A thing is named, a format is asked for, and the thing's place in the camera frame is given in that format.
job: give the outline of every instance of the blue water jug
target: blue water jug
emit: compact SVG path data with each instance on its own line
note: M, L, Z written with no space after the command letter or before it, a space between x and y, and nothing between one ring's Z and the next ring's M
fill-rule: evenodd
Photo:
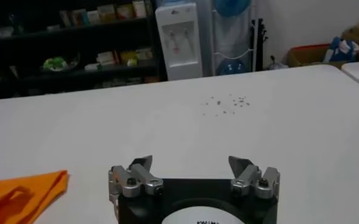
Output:
M217 12L223 17L237 16L244 12L251 0L213 0Z

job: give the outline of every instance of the white water dispenser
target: white water dispenser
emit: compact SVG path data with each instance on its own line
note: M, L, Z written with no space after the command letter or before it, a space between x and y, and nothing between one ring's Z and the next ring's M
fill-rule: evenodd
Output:
M155 14L168 80L202 77L196 3L166 3Z

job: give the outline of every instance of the white label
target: white label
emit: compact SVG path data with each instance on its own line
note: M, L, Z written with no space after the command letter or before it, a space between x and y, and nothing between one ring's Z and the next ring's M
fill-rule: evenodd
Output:
M244 222L231 213L217 208L195 206L170 214L162 224L244 224Z

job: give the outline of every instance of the orange plastic bag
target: orange plastic bag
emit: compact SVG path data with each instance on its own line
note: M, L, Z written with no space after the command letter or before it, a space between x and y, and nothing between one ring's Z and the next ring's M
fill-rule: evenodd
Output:
M0 180L0 223L33 223L66 191L67 182L66 170Z

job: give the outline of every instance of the black shelf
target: black shelf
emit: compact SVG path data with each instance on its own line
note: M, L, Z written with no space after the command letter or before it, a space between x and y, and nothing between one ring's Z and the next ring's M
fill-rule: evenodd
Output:
M132 19L117 19L110 23L102 23L102 24L94 24L94 25L87 25L87 26L77 26L77 27L66 27L61 28L59 30L44 30L39 32L33 33L24 33L21 35L13 35L11 37L0 38L0 44L6 43L9 41L18 41L18 40L25 40L25 39L36 39L36 38L53 38L56 35L66 35L69 33L83 33L83 32L91 32L94 30L99 29L110 29L120 25L130 25L135 23L147 23L148 18L132 18Z
M18 83L22 85L34 85L41 82L56 82L60 80L66 79L106 79L106 78L114 78L114 77L141 77L145 76L140 75L140 73L130 73L132 71L140 70L140 69L155 69L156 62L155 60L148 61L139 61L136 66L126 66L126 65L106 65L98 70L84 70L78 69L70 72L49 72L40 75L28 76L23 79L19 79Z
M61 24L59 10L93 10L98 5L128 4L123 0L95 1L31 1L16 2L8 8L0 3L0 26L8 23L8 14L16 14L26 33L0 38L0 99L13 96L30 96L32 92L61 93L93 89L99 84L118 83L132 77L156 76L166 80L162 49L154 11L155 1L144 0L145 18L117 19L111 23L66 27L48 31L47 24ZM135 51L150 47L153 60L139 61L136 66L112 65L98 70L84 70L86 64L94 63L101 52ZM52 57L80 55L80 65L64 72L41 72L40 66ZM14 66L16 78L11 72Z
M155 70L155 60L139 61L135 66L126 65L106 65L98 70L84 70L77 69L67 72L45 72L42 74L27 76L21 79L15 80L0 80L0 86L7 86L11 83L16 83L19 86L29 87L37 86L43 83L57 82L64 80L77 80L77 79L96 79L105 80L115 77L144 77L148 76L148 73L140 75L139 72L131 73L137 70Z

